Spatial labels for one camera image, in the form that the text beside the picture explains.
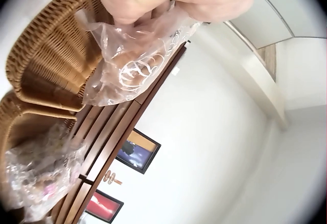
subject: white wall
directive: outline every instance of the white wall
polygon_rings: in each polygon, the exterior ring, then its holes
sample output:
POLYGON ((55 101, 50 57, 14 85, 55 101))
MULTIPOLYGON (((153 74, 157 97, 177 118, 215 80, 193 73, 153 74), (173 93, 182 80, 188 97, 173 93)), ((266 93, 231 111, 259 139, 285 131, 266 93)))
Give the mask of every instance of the white wall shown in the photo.
POLYGON ((276 45, 276 83, 287 110, 326 105, 326 39, 293 38, 276 45))
POLYGON ((326 122, 291 125, 277 134, 254 181, 224 224, 306 223, 326 196, 326 122))
POLYGON ((150 167, 114 160, 123 185, 98 187, 124 202, 115 224, 219 223, 257 160, 266 116, 254 101, 193 43, 177 66, 136 125, 162 145, 150 167))
POLYGON ((326 38, 326 14, 316 0, 254 0, 231 22, 257 49, 294 36, 326 38))

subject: ceiling tile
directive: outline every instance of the ceiling tile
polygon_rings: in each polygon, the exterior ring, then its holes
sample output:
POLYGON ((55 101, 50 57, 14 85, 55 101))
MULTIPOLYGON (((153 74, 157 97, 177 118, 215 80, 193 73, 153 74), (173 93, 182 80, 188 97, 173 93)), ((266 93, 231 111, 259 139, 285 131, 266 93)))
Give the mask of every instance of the ceiling tile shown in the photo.
POLYGON ((326 37, 326 15, 314 0, 269 0, 297 37, 326 37))
POLYGON ((246 13, 231 22, 257 49, 291 37, 284 23, 265 0, 254 0, 246 13))

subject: wooden cabinet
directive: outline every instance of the wooden cabinet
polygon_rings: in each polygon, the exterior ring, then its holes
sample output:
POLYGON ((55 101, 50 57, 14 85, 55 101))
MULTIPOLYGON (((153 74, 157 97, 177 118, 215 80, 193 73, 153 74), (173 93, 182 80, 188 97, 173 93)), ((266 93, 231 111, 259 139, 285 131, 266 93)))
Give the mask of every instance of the wooden cabinet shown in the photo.
POLYGON ((73 131, 86 140, 82 174, 73 189, 52 209, 55 224, 76 224, 124 141, 186 48, 182 44, 154 83, 139 97, 119 105, 86 106, 73 131))

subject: plastic wrapping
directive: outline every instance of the plastic wrapping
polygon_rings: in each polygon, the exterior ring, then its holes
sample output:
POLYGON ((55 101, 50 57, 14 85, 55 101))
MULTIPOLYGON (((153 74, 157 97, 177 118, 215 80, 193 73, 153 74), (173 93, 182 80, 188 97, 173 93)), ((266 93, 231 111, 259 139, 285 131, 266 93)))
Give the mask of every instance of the plastic wrapping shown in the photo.
POLYGON ((10 202, 7 210, 24 207, 25 222, 40 221, 76 182, 86 146, 55 124, 36 138, 5 153, 10 202))
POLYGON ((115 105, 143 93, 201 24, 174 6, 136 27, 94 23, 83 9, 76 17, 102 50, 103 60, 87 81, 83 97, 84 104, 95 106, 115 105))

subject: blue painting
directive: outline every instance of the blue painting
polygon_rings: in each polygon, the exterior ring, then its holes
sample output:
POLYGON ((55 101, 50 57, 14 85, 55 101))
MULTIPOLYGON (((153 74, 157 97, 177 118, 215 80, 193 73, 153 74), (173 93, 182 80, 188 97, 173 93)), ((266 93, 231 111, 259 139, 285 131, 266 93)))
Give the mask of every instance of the blue painting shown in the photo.
POLYGON ((123 147, 118 152, 118 157, 120 159, 139 169, 143 169, 151 155, 152 152, 132 143, 129 140, 124 142, 123 147))

